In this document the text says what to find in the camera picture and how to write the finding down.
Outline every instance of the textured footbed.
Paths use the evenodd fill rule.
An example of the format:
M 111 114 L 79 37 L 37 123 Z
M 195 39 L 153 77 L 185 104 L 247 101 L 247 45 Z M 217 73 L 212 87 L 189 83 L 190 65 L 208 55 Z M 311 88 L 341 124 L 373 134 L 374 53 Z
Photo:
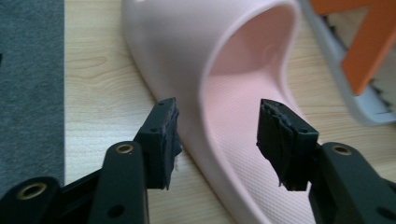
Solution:
M 261 98 L 280 101 L 298 111 L 279 78 L 291 20 L 282 7 L 276 7 L 246 23 L 230 38 L 206 82 L 205 124 L 212 150 L 230 166 L 225 170 L 237 175 L 254 206 L 269 220 L 314 223 L 307 192 L 279 187 L 270 162 L 256 147 Z

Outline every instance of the wooden table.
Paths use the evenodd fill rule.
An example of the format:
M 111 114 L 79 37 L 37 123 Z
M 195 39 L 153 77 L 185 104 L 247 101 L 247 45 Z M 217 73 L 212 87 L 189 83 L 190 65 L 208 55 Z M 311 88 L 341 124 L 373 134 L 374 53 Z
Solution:
M 66 183 L 102 166 L 108 147 L 132 140 L 154 104 L 120 28 L 120 0 L 66 0 Z M 347 111 L 304 19 L 289 62 L 290 88 L 322 142 L 357 148 L 396 182 L 396 125 L 364 127 Z M 149 190 L 151 223 L 233 223 L 187 151 L 171 188 Z

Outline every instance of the orange object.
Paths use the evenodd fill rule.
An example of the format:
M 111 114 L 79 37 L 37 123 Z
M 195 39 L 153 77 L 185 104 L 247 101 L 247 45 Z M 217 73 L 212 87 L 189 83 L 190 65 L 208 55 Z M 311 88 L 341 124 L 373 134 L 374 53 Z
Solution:
M 353 93 L 360 95 L 396 41 L 396 0 L 310 0 L 315 12 L 326 15 L 369 7 L 341 67 Z

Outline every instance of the gray plastic part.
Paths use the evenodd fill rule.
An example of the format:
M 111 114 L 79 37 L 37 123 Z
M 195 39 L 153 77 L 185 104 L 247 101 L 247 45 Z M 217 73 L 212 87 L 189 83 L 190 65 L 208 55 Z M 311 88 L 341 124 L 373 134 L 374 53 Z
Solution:
M 322 17 L 314 12 L 309 0 L 299 0 L 299 2 L 330 66 L 332 76 L 346 102 L 350 114 L 358 122 L 367 126 L 395 122 L 396 113 L 389 111 L 388 107 L 371 86 L 368 86 L 362 95 L 356 96 L 352 93 L 344 71 L 340 66 L 347 51 L 334 37 Z
M 0 54 L 0 197 L 37 176 L 63 185 L 64 1 L 0 0 Z

